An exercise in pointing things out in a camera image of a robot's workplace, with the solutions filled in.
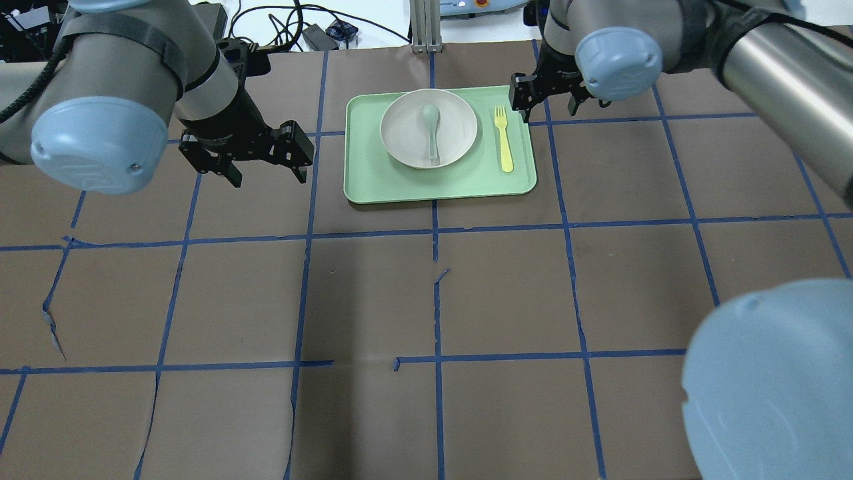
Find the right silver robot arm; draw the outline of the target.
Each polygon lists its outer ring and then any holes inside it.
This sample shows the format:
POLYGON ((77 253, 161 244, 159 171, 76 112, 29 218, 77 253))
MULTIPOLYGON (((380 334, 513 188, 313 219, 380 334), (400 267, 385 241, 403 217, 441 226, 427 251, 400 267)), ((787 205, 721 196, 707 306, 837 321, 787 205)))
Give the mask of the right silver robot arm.
POLYGON ((787 1, 534 8, 510 97, 562 170, 606 476, 661 474, 651 401, 615 390, 683 349, 677 392, 651 398, 680 401, 701 479, 850 479, 850 46, 787 1))

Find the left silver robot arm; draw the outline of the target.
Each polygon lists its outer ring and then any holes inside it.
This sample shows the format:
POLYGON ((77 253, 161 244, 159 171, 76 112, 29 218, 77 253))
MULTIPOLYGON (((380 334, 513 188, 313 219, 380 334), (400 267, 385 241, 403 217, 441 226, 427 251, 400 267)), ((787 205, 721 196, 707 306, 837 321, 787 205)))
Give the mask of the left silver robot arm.
POLYGON ((313 143, 292 119, 269 127, 246 89, 268 72, 264 52, 213 36, 189 2, 70 1, 48 60, 2 66, 2 165, 132 194, 151 182, 176 119, 196 173, 237 188, 237 163, 264 161, 305 183, 313 143))

